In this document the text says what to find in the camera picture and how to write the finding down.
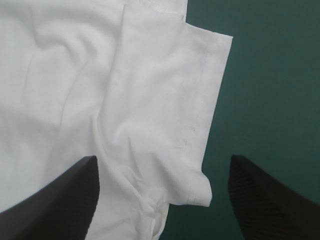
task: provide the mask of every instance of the green surface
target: green surface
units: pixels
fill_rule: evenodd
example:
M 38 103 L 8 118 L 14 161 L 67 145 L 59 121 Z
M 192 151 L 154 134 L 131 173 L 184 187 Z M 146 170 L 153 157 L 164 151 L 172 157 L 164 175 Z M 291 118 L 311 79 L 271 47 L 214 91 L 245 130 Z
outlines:
M 211 206 L 171 205 L 161 240 L 244 239 L 232 154 L 320 204 L 320 1 L 189 0 L 187 22 L 234 38 L 202 166 Z

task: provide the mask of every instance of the shirt sleeve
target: shirt sleeve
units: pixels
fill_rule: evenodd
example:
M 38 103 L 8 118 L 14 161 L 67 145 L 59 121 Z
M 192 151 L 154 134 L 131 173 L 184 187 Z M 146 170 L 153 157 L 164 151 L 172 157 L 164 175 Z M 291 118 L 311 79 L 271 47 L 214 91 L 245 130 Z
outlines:
M 125 5 L 98 130 L 109 161 L 140 194 L 209 206 L 201 168 L 231 43 L 172 14 Z

